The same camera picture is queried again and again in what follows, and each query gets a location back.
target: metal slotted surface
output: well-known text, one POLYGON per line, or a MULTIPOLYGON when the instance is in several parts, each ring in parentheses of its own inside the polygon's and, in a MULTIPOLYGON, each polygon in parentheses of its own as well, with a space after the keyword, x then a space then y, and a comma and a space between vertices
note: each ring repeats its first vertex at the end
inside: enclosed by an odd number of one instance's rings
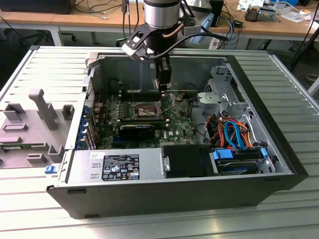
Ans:
MULTIPOLYGON (((40 47, 30 51, 2 99, 25 99, 43 86, 44 98, 59 107, 76 101, 88 52, 121 53, 117 48, 40 47)), ((207 50, 176 50, 176 54, 207 50)), ((43 168, 0 170, 1 238, 317 238, 319 233, 319 116, 315 101, 266 52, 215 51, 235 55, 310 177, 278 192, 257 207, 160 215, 75 220, 45 191, 43 168)))

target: black cable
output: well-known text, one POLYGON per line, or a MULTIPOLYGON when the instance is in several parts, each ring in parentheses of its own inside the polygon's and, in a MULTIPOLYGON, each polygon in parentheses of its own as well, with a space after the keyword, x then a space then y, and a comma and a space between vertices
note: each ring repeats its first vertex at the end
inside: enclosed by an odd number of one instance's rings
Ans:
POLYGON ((0 16, 0 18, 2 19, 2 21, 4 21, 5 24, 7 24, 21 38, 21 40, 23 40, 29 47, 31 46, 26 40, 24 40, 24 38, 6 20, 3 19, 2 16, 0 16))
POLYGON ((184 1, 184 3, 185 3, 185 6, 186 6, 187 10, 189 11, 190 16, 191 16, 191 17, 195 17, 195 15, 193 14, 192 10, 190 9, 190 7, 189 7, 187 1, 186 1, 186 0, 183 0, 183 1, 184 1))
POLYGON ((77 8, 77 6, 78 6, 80 3, 84 2, 84 1, 86 1, 86 0, 81 0, 81 1, 79 1, 79 2, 75 5, 75 9, 76 9, 77 11, 83 12, 83 13, 98 13, 98 12, 103 12, 103 11, 107 11, 107 10, 110 10, 110 9, 113 9, 113 8, 116 8, 116 7, 119 7, 119 6, 122 6, 122 4, 120 4, 120 5, 112 6, 112 7, 109 7, 109 8, 107 8, 107 9, 100 10, 100 11, 82 11, 82 10, 79 10, 79 9, 77 8))
POLYGON ((198 123, 197 125, 195 125, 195 128, 200 126, 200 125, 205 125, 205 123, 198 123))
POLYGON ((210 143, 209 138, 207 138, 207 137, 206 137, 205 135, 203 135, 198 129, 196 129, 196 126, 194 125, 193 120, 192 120, 192 118, 191 118, 191 113, 192 113, 192 111, 193 111, 193 107, 194 107, 194 103, 195 103, 195 100, 196 100, 196 99, 197 99, 197 97, 194 98, 193 103, 192 103, 191 108, 190 108, 190 111, 189 111, 189 120, 190 120, 190 123, 191 123, 191 125, 193 126, 194 130, 195 130, 197 133, 199 133, 201 136, 203 136, 203 138, 206 139, 207 142, 208 142, 210 145, 212 145, 212 144, 210 143))
MULTIPOLYGON (((221 16, 221 18, 229 19, 228 17, 223 16, 223 15, 221 16)), ((229 31, 227 32, 226 37, 228 37, 228 35, 229 35, 230 32, 231 32, 231 27, 229 26, 229 31)), ((225 49, 225 45, 226 45, 227 43, 229 43, 229 40, 222 42, 217 49, 220 49, 222 46, 223 46, 223 48, 225 49)))
POLYGON ((191 83, 191 82, 186 82, 186 83, 184 83, 184 84, 181 84, 181 86, 178 88, 177 91, 180 92, 181 88, 182 88, 183 86, 186 86, 186 85, 191 85, 191 86, 193 86, 195 89, 201 91, 201 89, 200 89, 199 87, 197 87, 195 84, 193 84, 193 83, 191 83))
POLYGON ((136 28, 138 27, 139 22, 140 22, 139 2, 138 2, 138 0, 136 0, 136 11, 137 11, 138 20, 137 20, 136 25, 134 27, 134 31, 136 30, 136 28))
POLYGON ((166 54, 168 54, 170 51, 172 51, 175 47, 177 47, 178 45, 180 45, 182 42, 186 41, 187 39, 190 39, 192 37, 195 36, 210 36, 210 37, 215 37, 218 40, 221 41, 228 41, 227 37, 221 36, 221 35, 217 35, 214 33, 207 33, 207 32, 201 32, 201 33, 196 33, 196 34, 192 34, 189 36, 184 37, 183 39, 179 40, 178 42, 176 42, 175 44, 173 44, 169 49, 167 49, 166 51, 162 52, 159 55, 156 56, 146 56, 146 59, 152 60, 152 59, 157 59, 160 58, 162 56, 165 56, 166 54))
POLYGON ((104 5, 107 5, 107 4, 109 4, 111 1, 112 1, 112 0, 109 0, 107 3, 102 3, 102 4, 93 5, 93 6, 91 6, 91 7, 89 8, 89 11, 91 11, 92 8, 94 8, 94 7, 96 7, 96 6, 104 6, 104 5))
POLYGON ((308 37, 308 35, 309 35, 309 32, 310 32, 310 30, 311 30, 311 28, 312 28, 312 26, 313 26, 313 23, 314 23, 314 21, 315 21, 316 15, 317 15, 318 7, 319 7, 319 2, 318 2, 318 4, 317 4, 316 10, 315 10, 315 14, 314 14, 314 18, 313 18, 313 20, 312 20, 312 22, 311 22, 311 25, 310 25, 310 27, 309 27, 309 30, 308 30, 308 32, 307 32, 307 34, 306 34, 306 36, 305 36, 303 42, 301 43, 300 47, 298 48, 298 50, 297 50, 297 52, 296 52, 296 54, 295 54, 295 56, 294 56, 294 58, 293 58, 293 61, 294 61, 295 58, 297 57, 298 53, 300 52, 300 50, 301 50, 301 48, 302 48, 302 45, 304 44, 304 42, 306 41, 306 39, 307 39, 307 37, 308 37))
POLYGON ((130 4, 129 4, 129 0, 127 0, 127 5, 128 5, 128 9, 129 9, 129 33, 131 35, 131 13, 130 13, 130 4))
POLYGON ((183 4, 180 5, 180 8, 181 8, 181 11, 183 12, 183 14, 186 15, 187 12, 186 12, 183 4))
POLYGON ((125 24, 125 13, 123 14, 123 24, 122 24, 122 30, 123 30, 124 40, 125 40, 126 38, 125 38, 124 24, 125 24))

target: paper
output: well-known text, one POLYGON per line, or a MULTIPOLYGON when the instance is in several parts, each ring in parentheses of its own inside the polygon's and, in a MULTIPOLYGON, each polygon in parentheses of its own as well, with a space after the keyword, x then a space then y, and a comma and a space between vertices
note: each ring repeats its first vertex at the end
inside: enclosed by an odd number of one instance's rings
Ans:
POLYGON ((284 15, 280 15, 280 16, 282 16, 283 18, 288 19, 290 21, 293 21, 293 22, 301 22, 301 21, 305 20, 304 16, 300 15, 299 13, 293 12, 293 11, 288 12, 284 15))
POLYGON ((264 0, 239 0, 237 10, 247 11, 249 5, 262 7, 264 0))

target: power supply label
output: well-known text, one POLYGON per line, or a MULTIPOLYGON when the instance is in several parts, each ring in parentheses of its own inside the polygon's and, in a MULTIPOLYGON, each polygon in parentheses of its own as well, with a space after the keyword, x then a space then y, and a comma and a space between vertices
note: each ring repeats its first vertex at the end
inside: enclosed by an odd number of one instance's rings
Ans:
POLYGON ((140 179, 139 155, 105 155, 102 179, 103 181, 140 179))

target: cable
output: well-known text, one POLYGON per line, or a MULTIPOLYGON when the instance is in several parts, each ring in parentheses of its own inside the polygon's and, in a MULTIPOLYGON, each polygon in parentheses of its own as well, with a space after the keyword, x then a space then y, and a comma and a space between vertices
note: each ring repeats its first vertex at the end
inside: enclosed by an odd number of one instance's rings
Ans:
POLYGON ((315 21, 316 15, 317 15, 318 7, 319 7, 319 1, 318 1, 316 10, 315 10, 314 18, 313 18, 313 20, 312 20, 312 22, 311 22, 311 25, 310 25, 310 27, 309 27, 309 30, 308 30, 308 32, 307 32, 307 34, 306 34, 306 36, 305 36, 303 42, 301 43, 300 47, 298 48, 298 51, 296 52, 296 54, 295 54, 295 56, 294 56, 294 58, 293 58, 293 61, 294 61, 295 58, 297 57, 298 53, 300 52, 300 50, 301 50, 301 48, 302 48, 302 45, 304 44, 304 42, 306 41, 306 39, 307 39, 307 37, 308 37, 308 35, 309 35, 309 32, 310 32, 310 30, 311 30, 311 28, 312 28, 312 26, 313 26, 313 23, 314 23, 314 21, 315 21))
POLYGON ((123 14, 123 24, 122 24, 123 36, 124 36, 124 40, 125 40, 126 37, 125 37, 125 31, 124 31, 124 24, 125 24, 125 13, 123 14))
POLYGON ((164 39, 171 38, 171 37, 175 36, 176 34, 178 34, 179 31, 181 31, 183 28, 184 28, 184 24, 181 23, 173 32, 171 32, 169 34, 163 34, 162 37, 164 39))
POLYGON ((184 84, 181 84, 181 86, 178 88, 177 91, 180 92, 181 88, 182 88, 183 86, 185 86, 185 85, 191 85, 191 86, 193 86, 195 89, 201 91, 201 89, 200 89, 199 87, 197 87, 195 84, 193 84, 193 83, 191 83, 191 82, 186 82, 186 83, 184 83, 184 84))
POLYGON ((195 125, 195 128, 197 128, 200 125, 205 125, 204 123, 198 123, 197 125, 195 125))
POLYGON ((230 28, 231 28, 231 35, 230 35, 230 40, 228 42, 228 45, 226 47, 226 50, 229 48, 229 44, 231 43, 231 41, 233 40, 233 33, 234 33, 234 28, 233 28, 233 24, 230 22, 230 20, 228 19, 229 24, 230 24, 230 28))
POLYGON ((199 133, 201 136, 203 136, 203 138, 206 139, 207 142, 208 142, 210 145, 212 145, 212 144, 210 143, 209 138, 207 138, 207 137, 206 137, 204 134, 202 134, 198 129, 196 129, 196 127, 195 127, 195 125, 194 125, 194 123, 193 123, 193 120, 192 120, 192 118, 191 118, 191 113, 192 113, 192 111, 193 111, 193 107, 194 107, 194 103, 195 103, 195 100, 196 100, 196 99, 197 99, 197 97, 194 98, 193 103, 192 103, 191 108, 190 108, 190 112, 189 112, 189 120, 190 120, 190 123, 191 123, 191 125, 193 126, 193 128, 195 129, 195 131, 196 131, 197 133, 199 133))
POLYGON ((319 75, 314 75, 314 74, 308 74, 306 75, 306 79, 309 81, 316 81, 318 79, 319 75))
POLYGON ((138 0, 136 0, 136 11, 137 11, 138 20, 137 20, 136 25, 134 27, 134 31, 136 30, 136 28, 138 27, 139 22, 140 22, 139 2, 138 2, 138 0))
POLYGON ((145 58, 146 58, 146 59, 149 59, 149 60, 152 60, 152 59, 157 59, 157 58, 160 58, 160 57, 162 57, 162 56, 165 56, 165 55, 168 54, 170 51, 172 51, 175 47, 177 47, 178 45, 180 45, 182 42, 184 42, 184 41, 186 41, 187 39, 190 39, 190 38, 192 38, 192 37, 195 37, 195 36, 210 36, 210 37, 215 37, 216 39, 221 40, 221 41, 228 41, 228 38, 227 38, 227 37, 220 36, 220 35, 217 35, 217 34, 214 34, 214 33, 207 33, 207 32, 196 33, 196 34, 192 34, 192 35, 189 35, 189 36, 184 37, 183 39, 179 40, 178 42, 176 42, 175 44, 173 44, 169 49, 167 49, 166 51, 162 52, 162 53, 159 54, 159 55, 156 55, 156 56, 149 56, 149 55, 147 55, 145 58))
POLYGON ((183 2, 185 3, 185 6, 186 6, 187 10, 189 11, 190 16, 191 16, 191 17, 195 17, 195 15, 193 14, 192 10, 190 9, 190 7, 189 7, 187 1, 186 1, 186 0, 183 0, 183 2))
POLYGON ((75 5, 75 9, 76 9, 77 11, 83 12, 83 13, 98 13, 98 12, 103 12, 103 11, 107 11, 107 10, 110 10, 110 9, 113 9, 113 8, 116 8, 116 7, 119 7, 119 6, 122 6, 122 4, 120 4, 120 5, 112 6, 112 7, 109 7, 109 8, 107 8, 107 9, 100 10, 100 11, 82 11, 82 10, 78 9, 77 6, 78 6, 80 3, 84 2, 84 1, 86 1, 86 0, 81 0, 81 1, 79 1, 79 2, 75 5))
POLYGON ((6 21, 3 19, 2 16, 0 16, 0 18, 2 19, 2 21, 4 21, 5 24, 7 24, 29 47, 31 46, 26 40, 24 40, 24 38, 6 21))
POLYGON ((129 33, 131 35, 131 14, 130 14, 130 3, 129 3, 129 0, 127 0, 127 5, 128 5, 128 15, 129 15, 129 33))
POLYGON ((93 5, 89 8, 89 11, 92 11, 92 8, 96 7, 96 6, 103 6, 103 5, 107 5, 111 2, 112 0, 109 0, 107 3, 102 3, 102 4, 96 4, 96 5, 93 5))

